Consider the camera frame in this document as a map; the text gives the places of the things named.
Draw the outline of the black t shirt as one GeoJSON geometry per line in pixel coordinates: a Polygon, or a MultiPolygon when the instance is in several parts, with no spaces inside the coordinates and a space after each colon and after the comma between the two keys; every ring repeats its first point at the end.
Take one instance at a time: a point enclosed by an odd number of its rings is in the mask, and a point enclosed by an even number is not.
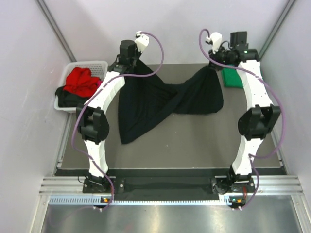
{"type": "Polygon", "coordinates": [[[180,84],[164,83],[158,75],[144,77],[152,70],[138,61],[134,74],[126,77],[119,92],[118,124],[122,144],[129,144],[152,130],[170,114],[208,115],[224,105],[215,70],[204,66],[180,84]]]}

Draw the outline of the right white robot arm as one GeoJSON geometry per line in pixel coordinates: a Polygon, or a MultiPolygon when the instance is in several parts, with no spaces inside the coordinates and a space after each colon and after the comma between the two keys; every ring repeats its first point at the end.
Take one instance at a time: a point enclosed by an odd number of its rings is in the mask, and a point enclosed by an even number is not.
{"type": "Polygon", "coordinates": [[[237,156],[226,178],[212,180],[214,192],[223,195],[253,184],[252,164],[257,150],[275,126],[281,109],[273,105],[261,82],[259,55],[256,49],[249,48],[247,32],[231,33],[228,49],[223,47],[223,37],[218,32],[209,33],[205,42],[212,45],[208,53],[212,68],[232,67],[237,71],[247,103],[246,112],[238,120],[241,140],[237,156]]]}

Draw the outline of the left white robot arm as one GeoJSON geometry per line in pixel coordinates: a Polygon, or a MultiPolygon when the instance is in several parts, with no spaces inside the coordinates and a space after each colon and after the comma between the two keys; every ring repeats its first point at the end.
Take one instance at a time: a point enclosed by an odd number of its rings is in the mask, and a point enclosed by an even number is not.
{"type": "Polygon", "coordinates": [[[133,40],[121,41],[119,54],[95,94],[84,105],[76,108],[76,123],[89,158],[89,172],[86,175],[83,193],[109,193],[110,180],[104,175],[108,171],[105,158],[105,140],[109,134],[109,124],[106,111],[118,93],[125,85],[122,74],[133,73],[137,60],[149,44],[149,37],[142,35],[133,40]]]}

